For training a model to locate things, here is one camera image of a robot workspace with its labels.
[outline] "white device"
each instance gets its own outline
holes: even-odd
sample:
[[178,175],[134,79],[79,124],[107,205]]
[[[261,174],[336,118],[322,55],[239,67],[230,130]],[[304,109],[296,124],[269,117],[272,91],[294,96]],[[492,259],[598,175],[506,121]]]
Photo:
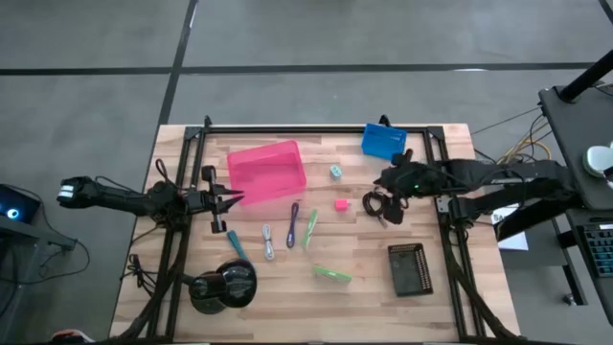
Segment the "white device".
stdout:
[[583,155],[583,167],[585,170],[599,178],[603,178],[609,188],[613,189],[613,181],[609,181],[604,171],[613,168],[613,142],[608,147],[595,146],[589,148]]

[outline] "pink container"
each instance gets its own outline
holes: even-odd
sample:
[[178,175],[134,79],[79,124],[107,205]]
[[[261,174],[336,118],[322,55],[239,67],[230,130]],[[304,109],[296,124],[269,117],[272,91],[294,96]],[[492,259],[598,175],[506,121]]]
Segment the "pink container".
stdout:
[[242,205],[297,194],[307,184],[293,140],[229,153],[228,171],[232,189],[244,191]]

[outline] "blue box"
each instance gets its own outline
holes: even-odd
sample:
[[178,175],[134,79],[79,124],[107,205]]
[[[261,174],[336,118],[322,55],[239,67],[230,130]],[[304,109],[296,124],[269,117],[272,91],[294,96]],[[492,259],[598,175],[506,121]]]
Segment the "blue box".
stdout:
[[362,138],[362,151],[375,157],[392,160],[394,153],[404,153],[405,130],[366,124]]

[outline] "wooden table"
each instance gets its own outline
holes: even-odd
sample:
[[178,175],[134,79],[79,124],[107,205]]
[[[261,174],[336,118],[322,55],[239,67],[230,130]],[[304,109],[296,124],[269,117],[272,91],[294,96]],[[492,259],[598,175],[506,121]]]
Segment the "wooden table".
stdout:
[[[147,179],[149,188],[162,179],[153,161],[162,158],[169,176],[176,175],[184,126],[161,126]],[[451,158],[474,158],[467,125],[444,125]],[[196,311],[183,286],[175,328],[175,341],[226,342],[305,342],[305,341],[426,341],[457,340],[449,285],[443,261],[439,227],[432,198],[411,199],[401,225],[384,229],[364,212],[361,197],[373,188],[373,181],[389,162],[362,154],[361,135],[355,134],[228,134],[206,137],[203,165],[215,165],[218,183],[230,187],[226,155],[285,140],[299,145],[306,172],[306,191],[301,195],[255,204],[235,206],[223,218],[236,230],[249,259],[258,273],[258,291],[244,309],[227,309],[217,315]],[[407,148],[414,159],[425,161],[420,136],[409,135]],[[329,166],[339,164],[342,179],[329,177]],[[200,182],[198,189],[205,183]],[[350,200],[350,210],[337,213],[336,198]],[[307,229],[313,208],[319,211],[308,252],[297,243],[285,246],[290,205],[299,200],[296,222],[297,242]],[[210,214],[194,218],[185,272],[198,275],[215,270],[237,254],[225,234],[212,234]],[[264,258],[261,227],[270,224],[276,258]],[[134,236],[153,227],[140,218]],[[140,256],[143,267],[156,270],[164,239],[160,229],[142,238],[130,249]],[[397,298],[393,285],[387,246],[423,243],[432,277],[431,295]],[[512,332],[518,334],[511,295],[500,253],[491,227],[477,225],[468,241],[477,289],[493,312]],[[348,285],[315,277],[315,264],[353,276]],[[472,324],[469,303],[463,295],[465,320]],[[162,306],[160,330],[166,325]],[[119,294],[111,335],[120,334],[141,311],[148,295],[136,287],[135,278],[125,278]]]

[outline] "concrete floor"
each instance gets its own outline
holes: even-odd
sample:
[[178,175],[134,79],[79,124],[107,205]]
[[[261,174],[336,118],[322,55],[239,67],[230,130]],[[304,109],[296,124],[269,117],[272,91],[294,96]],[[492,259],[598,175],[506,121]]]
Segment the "concrete floor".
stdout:
[[[2,0],[0,69],[170,67],[187,0]],[[594,61],[613,46],[596,0],[201,0],[184,65]],[[169,123],[468,123],[533,108],[580,70],[182,76]],[[55,203],[61,178],[102,174],[141,189],[169,82],[160,76],[0,77],[2,182],[45,200],[50,221],[89,247],[80,275],[27,287],[15,341],[77,328],[108,333],[134,217]],[[536,114],[476,135],[499,156]],[[559,151],[552,137],[546,143]],[[613,328],[574,253],[587,307],[559,302],[561,268],[507,270],[522,334],[609,343]],[[80,267],[75,251],[54,272]]]

